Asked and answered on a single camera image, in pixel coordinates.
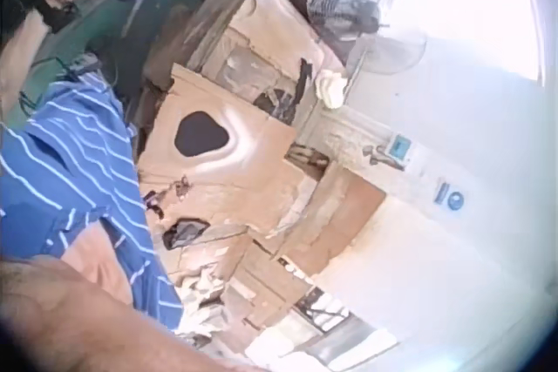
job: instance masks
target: white wall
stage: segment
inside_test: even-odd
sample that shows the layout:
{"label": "white wall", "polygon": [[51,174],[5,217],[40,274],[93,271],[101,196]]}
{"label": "white wall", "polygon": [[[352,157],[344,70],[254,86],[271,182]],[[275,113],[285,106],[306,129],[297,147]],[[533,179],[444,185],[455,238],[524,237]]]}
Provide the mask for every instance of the white wall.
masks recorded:
{"label": "white wall", "polygon": [[[515,370],[555,318],[554,98],[518,51],[502,61],[485,49],[490,4],[494,19],[510,10],[494,0],[406,2],[451,16],[421,21],[425,55],[410,70],[382,76],[365,63],[347,108],[326,112],[312,136],[388,194],[316,283],[401,341],[367,370]],[[521,31],[501,35],[495,42],[533,57]],[[418,145],[405,173],[362,156],[394,132]],[[460,211],[433,202],[442,181],[465,195]]]}
{"label": "white wall", "polygon": [[[516,337],[491,363],[498,368],[470,369],[514,370],[502,365],[537,344],[555,309],[551,298],[393,197],[314,279],[400,341],[367,371],[458,370],[493,342]],[[518,324],[521,333],[511,336]]]}

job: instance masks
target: blue striped shirt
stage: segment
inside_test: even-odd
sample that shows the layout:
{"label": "blue striped shirt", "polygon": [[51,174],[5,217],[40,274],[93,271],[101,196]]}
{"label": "blue striped shirt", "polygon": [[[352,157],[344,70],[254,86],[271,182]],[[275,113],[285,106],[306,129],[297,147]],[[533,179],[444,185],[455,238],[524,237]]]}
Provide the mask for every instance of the blue striped shirt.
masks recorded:
{"label": "blue striped shirt", "polygon": [[56,82],[23,130],[3,127],[4,256],[60,258],[101,220],[131,285],[133,305],[170,329],[182,305],[153,250],[121,103],[95,73]]}

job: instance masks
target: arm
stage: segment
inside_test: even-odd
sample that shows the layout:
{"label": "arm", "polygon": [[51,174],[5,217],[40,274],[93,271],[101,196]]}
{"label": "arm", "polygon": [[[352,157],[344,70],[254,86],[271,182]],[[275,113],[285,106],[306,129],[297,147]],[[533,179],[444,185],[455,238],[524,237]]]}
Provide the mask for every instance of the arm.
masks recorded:
{"label": "arm", "polygon": [[[45,0],[52,8],[61,8],[58,0]],[[33,60],[50,28],[37,10],[32,10],[0,55],[0,115],[7,114],[17,102]]]}
{"label": "arm", "polygon": [[0,55],[0,111],[3,115],[17,102],[33,59],[48,32],[43,17],[32,10],[4,47]]}

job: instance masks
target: skin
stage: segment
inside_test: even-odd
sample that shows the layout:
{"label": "skin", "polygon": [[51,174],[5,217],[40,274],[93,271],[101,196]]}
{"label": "skin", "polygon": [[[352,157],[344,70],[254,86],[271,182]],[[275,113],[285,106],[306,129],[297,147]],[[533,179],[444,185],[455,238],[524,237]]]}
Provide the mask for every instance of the skin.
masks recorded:
{"label": "skin", "polygon": [[61,260],[0,263],[0,316],[45,371],[262,372],[216,361]]}
{"label": "skin", "polygon": [[[46,0],[52,7],[71,0]],[[0,56],[0,112],[48,33],[33,10]],[[44,371],[262,372],[197,352],[61,260],[0,261],[0,317]]]}
{"label": "skin", "polygon": [[[52,8],[62,8],[72,0],[45,0]],[[0,112],[6,115],[17,103],[29,69],[50,28],[36,10],[27,14],[0,54]]]}

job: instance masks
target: wristwatch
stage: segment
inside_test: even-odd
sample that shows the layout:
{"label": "wristwatch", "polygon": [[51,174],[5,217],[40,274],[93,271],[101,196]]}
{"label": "wristwatch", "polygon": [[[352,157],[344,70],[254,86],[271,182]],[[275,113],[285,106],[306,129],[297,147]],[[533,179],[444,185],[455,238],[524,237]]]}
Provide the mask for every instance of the wristwatch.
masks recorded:
{"label": "wristwatch", "polygon": [[51,27],[54,34],[60,32],[78,15],[78,8],[74,3],[67,3],[62,9],[57,9],[50,6],[46,0],[38,0],[35,8],[43,17],[44,23]]}

